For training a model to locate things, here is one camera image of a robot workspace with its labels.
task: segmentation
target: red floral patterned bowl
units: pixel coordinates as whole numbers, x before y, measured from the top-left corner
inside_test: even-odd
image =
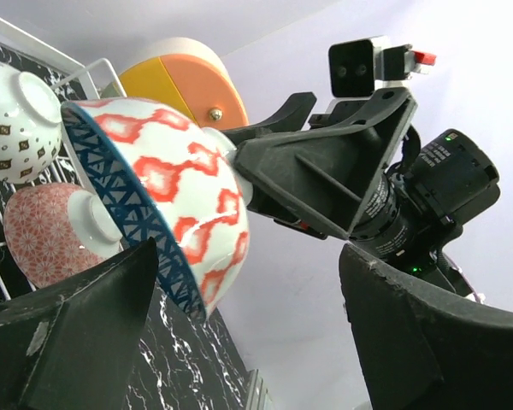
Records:
[[[238,277],[249,247],[252,186],[230,166],[226,136],[141,98],[65,102],[81,166],[130,246],[154,238],[157,281],[205,321]]]
[[[15,263],[39,288],[120,250],[121,233],[98,196],[73,184],[18,190],[6,205],[3,227]]]

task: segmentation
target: ceramic bowl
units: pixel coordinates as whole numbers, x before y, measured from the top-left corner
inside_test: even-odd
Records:
[[[98,196],[74,184],[18,190],[6,204],[3,228],[15,263],[39,288],[120,250],[121,233]]]
[[[201,127],[249,125],[243,101],[221,58],[191,38],[166,38],[127,56],[120,81],[129,97],[175,108]],[[115,83],[101,97],[120,97]]]
[[[37,178],[61,148],[61,104],[32,73],[0,62],[0,180]]]
[[[159,102],[65,102],[68,137],[126,240],[153,237],[158,282],[183,312],[206,320],[249,244],[240,179],[216,137]]]

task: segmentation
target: brass screw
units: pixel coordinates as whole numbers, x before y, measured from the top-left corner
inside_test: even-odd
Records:
[[[221,118],[222,118],[222,110],[220,108],[212,108],[210,111],[209,111],[209,117],[213,120],[213,121],[220,121]]]

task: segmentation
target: white wire dish rack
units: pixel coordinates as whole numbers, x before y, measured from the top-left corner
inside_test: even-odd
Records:
[[[111,80],[118,81],[118,76],[108,60],[100,59],[85,67],[1,18],[0,61],[22,71],[37,74],[54,88],[62,101],[99,98],[90,74],[90,70],[98,65],[108,70]],[[59,156],[30,185],[66,182],[92,190],[72,152],[70,143],[64,138]],[[3,238],[3,210],[6,202],[23,186],[25,185],[12,185],[0,181],[0,302],[35,290],[14,263]]]

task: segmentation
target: dish rack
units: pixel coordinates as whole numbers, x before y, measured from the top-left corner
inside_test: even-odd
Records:
[[[20,28],[11,25],[4,19],[0,18],[0,44],[19,53],[20,56],[27,56],[30,60],[35,62],[41,62],[43,66],[48,67],[56,73],[59,73],[59,78],[54,78],[53,88],[57,89],[64,85],[69,85],[72,81],[76,81],[81,90],[83,91],[86,99],[98,99],[99,92],[95,86],[93,79],[91,78],[91,70],[97,66],[104,66],[108,71],[108,75],[111,80],[116,81],[118,84],[118,91],[125,96],[125,91],[121,87],[121,83],[118,80],[118,75],[110,62],[107,59],[99,59],[92,64],[84,66],[77,62],[73,58],[63,54],[61,51],[54,49],[48,44],[40,41],[33,37],[27,32],[22,31]],[[47,184],[52,182],[66,182],[75,183],[83,186],[85,189],[93,191],[89,179],[86,177],[80,163],[78,162],[74,150],[68,138],[66,132],[63,130],[63,145],[59,153],[59,156],[44,170],[39,176],[38,184]],[[31,182],[28,185],[36,185],[35,182]],[[10,195],[13,195],[21,185],[6,184],[0,181],[0,186],[3,190],[6,190]],[[3,260],[6,257],[7,244],[3,239],[3,208],[5,201],[0,201],[0,266],[3,264]],[[12,263],[7,264],[3,269],[0,269],[0,302],[10,300],[12,297],[19,296],[20,294],[27,293],[36,290],[34,285],[24,277],[24,275],[17,275],[17,278],[13,279],[15,282],[15,292],[11,290],[8,282],[12,282],[4,279],[4,270],[7,268],[12,269]]]

